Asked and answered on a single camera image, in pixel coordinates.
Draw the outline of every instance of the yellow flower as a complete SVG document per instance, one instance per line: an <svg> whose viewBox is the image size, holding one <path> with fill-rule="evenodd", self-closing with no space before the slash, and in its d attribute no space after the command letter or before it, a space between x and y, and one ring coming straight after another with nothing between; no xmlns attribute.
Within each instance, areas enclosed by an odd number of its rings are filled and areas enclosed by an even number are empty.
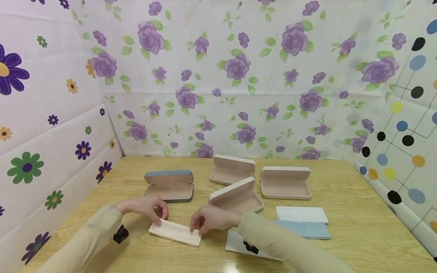
<svg viewBox="0 0 437 273"><path fill-rule="evenodd" d="M12 132L10 131L9 128L0 127L0 139L2 139L3 141L10 139L11 134Z"/></svg>
<svg viewBox="0 0 437 273"><path fill-rule="evenodd" d="M67 87L68 87L68 91L70 91L71 94L76 94L77 90L79 89L76 85L76 82L73 81L72 79L67 80Z"/></svg>
<svg viewBox="0 0 437 273"><path fill-rule="evenodd" d="M88 64L86 66L88 70L88 75L92 76L93 78L96 78L96 75L94 74L93 67L91 66L91 60L88 60Z"/></svg>

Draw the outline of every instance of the purple flower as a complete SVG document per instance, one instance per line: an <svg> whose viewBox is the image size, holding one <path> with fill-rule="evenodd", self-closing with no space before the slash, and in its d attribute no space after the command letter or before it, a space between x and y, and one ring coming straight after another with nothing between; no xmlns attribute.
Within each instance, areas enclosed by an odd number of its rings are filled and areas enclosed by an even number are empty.
<svg viewBox="0 0 437 273"><path fill-rule="evenodd" d="M147 109L149 110L149 113L151 115L158 115L160 113L161 107L157 104L151 103L149 104Z"/></svg>
<svg viewBox="0 0 437 273"><path fill-rule="evenodd" d="M214 150L212 149L211 145L204 143L199 147L199 149L196 150L195 154L197 157L211 158L214 154Z"/></svg>
<svg viewBox="0 0 437 273"><path fill-rule="evenodd" d="M235 59L230 59L225 64L228 79L241 79L249 71L251 61L244 54L238 54Z"/></svg>
<svg viewBox="0 0 437 273"><path fill-rule="evenodd" d="M129 111L129 110L124 110L123 111L123 115L125 115L125 116L127 116L128 118L131 118L131 119L134 119L135 117L134 117L134 113L132 113L131 111Z"/></svg>
<svg viewBox="0 0 437 273"><path fill-rule="evenodd" d="M101 33L100 31L93 31L94 38L96 38L97 43L99 43L102 46L106 46L106 37Z"/></svg>
<svg viewBox="0 0 437 273"><path fill-rule="evenodd" d="M194 42L194 46L196 47L196 52L199 54L205 54L206 53L206 48L209 47L209 42L207 39L203 38L203 37L199 37L199 39L197 39Z"/></svg>
<svg viewBox="0 0 437 273"><path fill-rule="evenodd" d="M182 73L180 74L182 76L182 81L186 82L190 79L191 77L191 71L186 69L184 71L182 71Z"/></svg>
<svg viewBox="0 0 437 273"><path fill-rule="evenodd" d="M147 137L146 127L142 124L134 122L128 130L129 136L135 140L143 140Z"/></svg>
<svg viewBox="0 0 437 273"><path fill-rule="evenodd" d="M117 71L117 61L108 53L101 52L98 57L91 59L91 67L97 76L112 78L115 76L115 71Z"/></svg>
<svg viewBox="0 0 437 273"><path fill-rule="evenodd" d="M49 232L43 234L39 234L35 238L35 242L30 243L26 246L26 254L21 258L22 261L26 261L24 264L27 265L30 260L36 255L36 253L47 243L47 241L51 238L49 236Z"/></svg>
<svg viewBox="0 0 437 273"><path fill-rule="evenodd" d="M282 33L282 48L293 57L304 51L308 45L308 37L303 33L304 29L303 24L299 22L289 24Z"/></svg>
<svg viewBox="0 0 437 273"><path fill-rule="evenodd" d="M402 46L407 42L407 39L403 33L398 33L393 35L392 42L392 47L395 50L400 50Z"/></svg>
<svg viewBox="0 0 437 273"><path fill-rule="evenodd" d="M284 146L276 147L276 152L283 152L283 151L285 151L285 147Z"/></svg>
<svg viewBox="0 0 437 273"><path fill-rule="evenodd" d="M158 69L155 69L153 71L153 73L155 73L155 78L157 78L160 81L167 78L165 76L165 74L167 73L167 70L164 70L164 68L162 68L161 66L158 67Z"/></svg>
<svg viewBox="0 0 437 273"><path fill-rule="evenodd" d="M399 64L395 58L388 56L368 63L361 73L363 82L383 83L390 77L394 76L395 71L399 69Z"/></svg>
<svg viewBox="0 0 437 273"><path fill-rule="evenodd" d="M274 105L272 105L266 109L266 116L267 117L276 117L277 113L279 113L279 108L274 106Z"/></svg>
<svg viewBox="0 0 437 273"><path fill-rule="evenodd" d="M163 9L163 6L159 2L152 2L149 5L150 16L156 16Z"/></svg>
<svg viewBox="0 0 437 273"><path fill-rule="evenodd" d="M347 92L346 90L342 91L339 95L340 99L344 100L349 96L349 92Z"/></svg>
<svg viewBox="0 0 437 273"><path fill-rule="evenodd" d="M372 129L373 129L373 122L371 120L366 119L366 118L362 119L361 120L361 124L364 126L364 128L366 130L372 131Z"/></svg>
<svg viewBox="0 0 437 273"><path fill-rule="evenodd" d="M249 115L245 112L240 112L238 114L238 116L241 118L242 121L248 121L249 120Z"/></svg>
<svg viewBox="0 0 437 273"><path fill-rule="evenodd" d="M235 134L235 139L240 141L241 144L249 143L253 141L257 132L255 127L250 125L244 125L243 128Z"/></svg>
<svg viewBox="0 0 437 273"><path fill-rule="evenodd" d="M246 33L241 32L240 34L238 34L238 40L240 41L240 46L242 46L243 48L247 48L250 39Z"/></svg>
<svg viewBox="0 0 437 273"><path fill-rule="evenodd" d="M305 5L305 9L302 12L303 16L310 16L319 9L320 5L318 1L311 1Z"/></svg>
<svg viewBox="0 0 437 273"><path fill-rule="evenodd" d="M182 86L176 90L176 99L182 107L194 109L196 104L199 103L197 95L191 93L191 91L186 86Z"/></svg>
<svg viewBox="0 0 437 273"><path fill-rule="evenodd" d="M285 80L289 83L294 83L297 80L297 76L299 76L299 72L293 69L285 75Z"/></svg>
<svg viewBox="0 0 437 273"><path fill-rule="evenodd" d="M326 73L319 72L312 77L312 83L318 84L326 77Z"/></svg>
<svg viewBox="0 0 437 273"><path fill-rule="evenodd" d="M316 138L315 137L313 137L313 136L307 136L306 138L305 138L305 140L306 140L306 142L308 142L308 144L314 144L315 142L316 142Z"/></svg>
<svg viewBox="0 0 437 273"><path fill-rule="evenodd" d="M317 91L310 89L301 95L299 102L302 110L314 113L317 108L322 106L323 98L319 96Z"/></svg>
<svg viewBox="0 0 437 273"><path fill-rule="evenodd" d="M164 38L156 32L156 27L152 22L138 25L138 38L141 46L155 55L164 49Z"/></svg>
<svg viewBox="0 0 437 273"><path fill-rule="evenodd" d="M211 91L211 94L213 94L215 97L220 97L222 95L222 91L219 88L214 88Z"/></svg>
<svg viewBox="0 0 437 273"><path fill-rule="evenodd" d="M301 154L300 159L319 159L320 157L320 150L317 150L316 148L311 148L305 153Z"/></svg>
<svg viewBox="0 0 437 273"><path fill-rule="evenodd" d="M316 127L316 135L326 135L328 133L328 126L321 124Z"/></svg>
<svg viewBox="0 0 437 273"><path fill-rule="evenodd" d="M205 140L205 135L201 132L197 132L194 134L199 140Z"/></svg>

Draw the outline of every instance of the black dot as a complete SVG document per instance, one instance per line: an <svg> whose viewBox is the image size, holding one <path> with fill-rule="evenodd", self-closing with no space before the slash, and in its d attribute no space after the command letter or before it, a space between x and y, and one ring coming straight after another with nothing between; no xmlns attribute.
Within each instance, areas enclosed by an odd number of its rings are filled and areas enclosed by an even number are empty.
<svg viewBox="0 0 437 273"><path fill-rule="evenodd" d="M419 37L414 41L413 47L411 50L413 51L419 51L422 49L422 47L425 45L425 38Z"/></svg>
<svg viewBox="0 0 437 273"><path fill-rule="evenodd" d="M361 150L361 153L363 154L364 157L368 157L370 155L370 148L369 147L363 147L363 149Z"/></svg>
<svg viewBox="0 0 437 273"><path fill-rule="evenodd" d="M385 133L384 133L384 132L379 132L379 133L376 135L376 138L377 138L379 141L384 141L384 140L385 140Z"/></svg>
<svg viewBox="0 0 437 273"><path fill-rule="evenodd" d="M402 144L405 146L411 146L414 144L414 138L412 135L405 135L402 138Z"/></svg>
<svg viewBox="0 0 437 273"><path fill-rule="evenodd" d="M390 200L390 202L392 202L395 205L402 202L401 196L399 195L399 193L395 192L394 190L389 191L387 197Z"/></svg>

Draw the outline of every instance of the beige sleeve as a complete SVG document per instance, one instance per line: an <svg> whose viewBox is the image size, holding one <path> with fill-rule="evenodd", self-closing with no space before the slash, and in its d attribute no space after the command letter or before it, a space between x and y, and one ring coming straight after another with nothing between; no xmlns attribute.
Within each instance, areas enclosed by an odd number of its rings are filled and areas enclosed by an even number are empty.
<svg viewBox="0 0 437 273"><path fill-rule="evenodd" d="M113 238L122 217L112 205L101 208L37 273L78 273Z"/></svg>
<svg viewBox="0 0 437 273"><path fill-rule="evenodd" d="M354 273L340 259L318 245L255 213L245 213L237 231L260 251L280 258L298 273Z"/></svg>

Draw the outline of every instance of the green flower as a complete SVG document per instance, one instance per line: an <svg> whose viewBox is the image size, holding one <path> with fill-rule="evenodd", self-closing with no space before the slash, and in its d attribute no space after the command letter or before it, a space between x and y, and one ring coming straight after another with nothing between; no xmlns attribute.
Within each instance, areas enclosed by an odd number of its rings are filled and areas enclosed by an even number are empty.
<svg viewBox="0 0 437 273"><path fill-rule="evenodd" d="M44 206L47 207L47 210L55 209L60 203L62 203L62 194L61 190L54 191L51 195L47 196L47 202Z"/></svg>
<svg viewBox="0 0 437 273"><path fill-rule="evenodd" d="M41 175L39 168L44 166L43 161L38 161L39 154L31 156L29 152L24 152L21 157L12 159L10 162L15 167L7 171L8 176L15 176L12 181L14 184L20 183L23 179L26 184L32 182L34 176L38 177Z"/></svg>

